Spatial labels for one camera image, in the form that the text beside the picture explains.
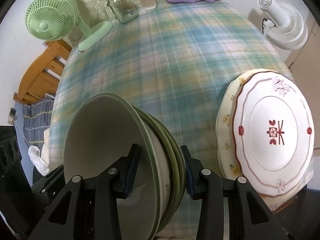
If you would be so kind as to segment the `white floral bowl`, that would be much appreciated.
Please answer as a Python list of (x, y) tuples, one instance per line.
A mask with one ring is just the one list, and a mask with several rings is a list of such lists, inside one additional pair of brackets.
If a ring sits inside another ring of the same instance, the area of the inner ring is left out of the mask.
[(156, 162), (157, 177), (159, 179), (160, 207), (156, 233), (159, 233), (169, 222), (175, 200), (175, 172), (171, 161), (174, 152), (163, 127), (159, 121), (144, 111), (135, 108), (148, 130), (152, 143), (153, 157)]
[(170, 222), (183, 199), (186, 181), (185, 161), (173, 134), (157, 118), (144, 111), (140, 111), (140, 117), (151, 127), (155, 135), (159, 137), (168, 159), (171, 175), (171, 186), (173, 189), (170, 193), (167, 209), (159, 224), (158, 232), (160, 232)]

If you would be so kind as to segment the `white cloth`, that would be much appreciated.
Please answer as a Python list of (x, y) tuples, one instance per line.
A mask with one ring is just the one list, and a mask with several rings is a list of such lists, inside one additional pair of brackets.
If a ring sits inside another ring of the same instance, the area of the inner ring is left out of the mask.
[(41, 158), (40, 149), (35, 145), (31, 145), (28, 149), (28, 155), (30, 161), (33, 163), (37, 171), (42, 176), (46, 176), (49, 173), (49, 164), (47, 161)]

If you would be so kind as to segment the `large green rimmed bowl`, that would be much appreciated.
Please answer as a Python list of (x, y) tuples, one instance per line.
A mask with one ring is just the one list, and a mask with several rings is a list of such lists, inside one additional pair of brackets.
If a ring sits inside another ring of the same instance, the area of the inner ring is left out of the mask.
[(161, 211), (156, 162), (148, 130), (127, 101), (104, 93), (80, 108), (65, 143), (65, 180), (99, 175), (128, 155), (132, 144), (142, 153), (132, 193), (117, 201), (121, 234), (123, 239), (153, 239)]

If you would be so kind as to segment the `glass jar black lid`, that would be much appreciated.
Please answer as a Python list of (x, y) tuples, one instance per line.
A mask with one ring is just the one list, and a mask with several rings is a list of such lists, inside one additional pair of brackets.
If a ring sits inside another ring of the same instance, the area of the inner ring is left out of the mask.
[(122, 24), (129, 23), (138, 17), (136, 6), (131, 0), (106, 0), (115, 18)]

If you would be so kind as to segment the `wooden bed headboard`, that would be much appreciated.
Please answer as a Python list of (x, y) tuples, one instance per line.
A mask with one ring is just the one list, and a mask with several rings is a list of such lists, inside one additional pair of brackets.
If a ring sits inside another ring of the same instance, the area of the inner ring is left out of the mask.
[(65, 64), (59, 59), (68, 60), (71, 46), (64, 40), (45, 42), (47, 48), (29, 66), (20, 81), (18, 92), (13, 100), (23, 105), (36, 103), (46, 96), (55, 95)]

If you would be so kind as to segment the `white standing fan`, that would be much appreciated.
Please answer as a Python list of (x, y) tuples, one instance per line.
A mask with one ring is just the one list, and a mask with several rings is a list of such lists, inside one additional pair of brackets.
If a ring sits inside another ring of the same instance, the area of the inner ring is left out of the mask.
[(291, 4), (276, 0), (258, 0), (263, 19), (263, 35), (283, 50), (302, 48), (308, 39), (308, 27), (301, 13)]

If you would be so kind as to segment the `cream plate yellow flowers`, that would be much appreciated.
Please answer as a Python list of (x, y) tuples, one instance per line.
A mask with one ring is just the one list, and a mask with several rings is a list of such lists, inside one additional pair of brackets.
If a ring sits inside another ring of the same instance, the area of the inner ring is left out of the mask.
[(267, 69), (254, 69), (241, 74), (229, 84), (220, 104), (215, 126), (217, 159), (222, 174), (227, 179), (235, 179), (241, 176), (239, 165), (234, 154), (232, 137), (232, 117), (236, 97), (247, 79), (255, 73), (266, 71)]

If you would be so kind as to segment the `wall socket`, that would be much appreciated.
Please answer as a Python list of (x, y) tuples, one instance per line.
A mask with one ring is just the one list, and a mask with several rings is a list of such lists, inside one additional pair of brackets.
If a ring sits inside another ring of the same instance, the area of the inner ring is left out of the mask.
[(8, 116), (8, 124), (14, 125), (16, 119), (16, 109), (11, 108)]

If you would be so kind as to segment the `grey plaid pillow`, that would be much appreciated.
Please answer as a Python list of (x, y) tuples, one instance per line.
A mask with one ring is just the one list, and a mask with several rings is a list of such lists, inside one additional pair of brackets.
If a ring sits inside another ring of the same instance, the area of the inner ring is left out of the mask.
[(50, 128), (54, 100), (45, 98), (32, 105), (23, 105), (23, 134), (29, 146), (42, 150), (44, 131)]

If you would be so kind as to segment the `green desk fan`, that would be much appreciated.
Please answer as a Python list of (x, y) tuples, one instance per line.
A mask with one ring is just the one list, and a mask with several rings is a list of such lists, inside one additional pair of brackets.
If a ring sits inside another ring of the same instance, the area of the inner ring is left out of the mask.
[(89, 27), (80, 15), (76, 0), (34, 0), (27, 9), (25, 26), (33, 37), (43, 41), (60, 40), (78, 27), (85, 36), (78, 51), (84, 51), (103, 39), (113, 23), (102, 21)]

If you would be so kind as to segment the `white plate red pattern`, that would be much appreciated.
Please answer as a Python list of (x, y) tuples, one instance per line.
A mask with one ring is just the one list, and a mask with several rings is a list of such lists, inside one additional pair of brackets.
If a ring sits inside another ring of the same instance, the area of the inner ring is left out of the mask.
[(260, 194), (286, 194), (310, 165), (315, 140), (310, 107), (297, 85), (279, 73), (255, 73), (242, 86), (232, 136), (240, 171)]

